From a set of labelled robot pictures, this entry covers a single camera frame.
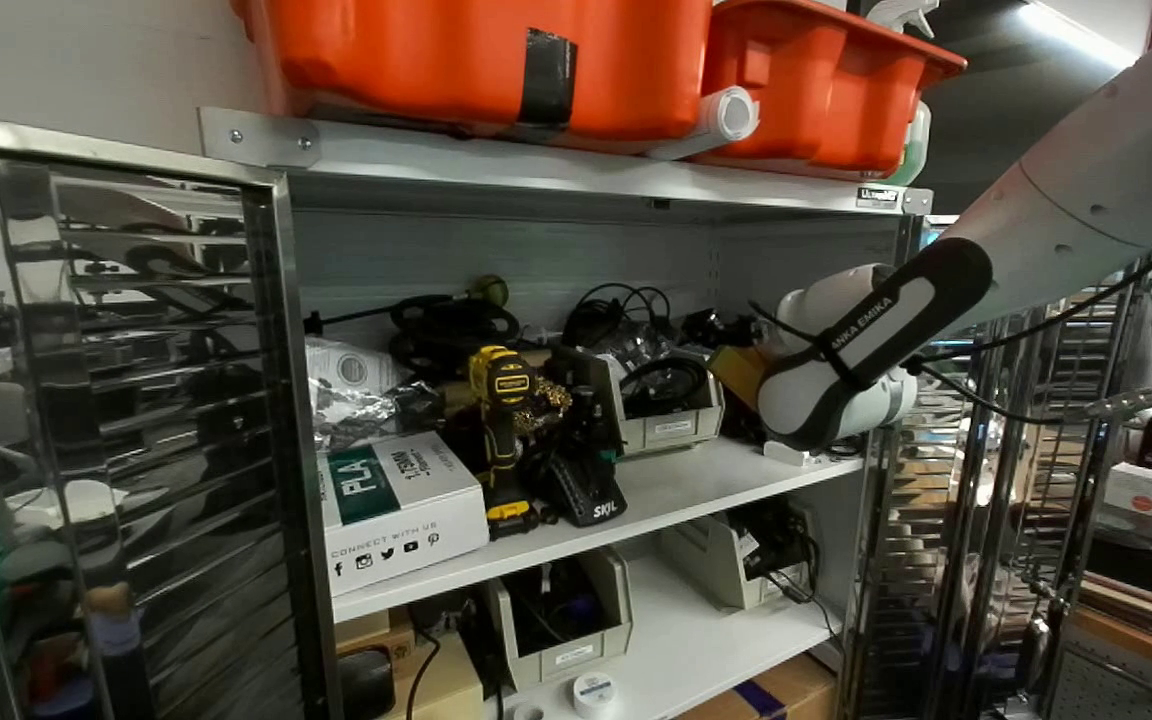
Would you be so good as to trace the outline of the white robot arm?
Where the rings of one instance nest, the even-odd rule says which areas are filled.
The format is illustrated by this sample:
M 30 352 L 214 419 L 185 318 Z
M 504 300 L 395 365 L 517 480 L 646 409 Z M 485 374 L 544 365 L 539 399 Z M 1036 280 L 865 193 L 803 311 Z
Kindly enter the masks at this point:
M 1152 51 L 1011 160 L 930 249 L 775 300 L 767 434 L 828 446 L 898 414 L 930 338 L 1066 300 L 1152 257 Z

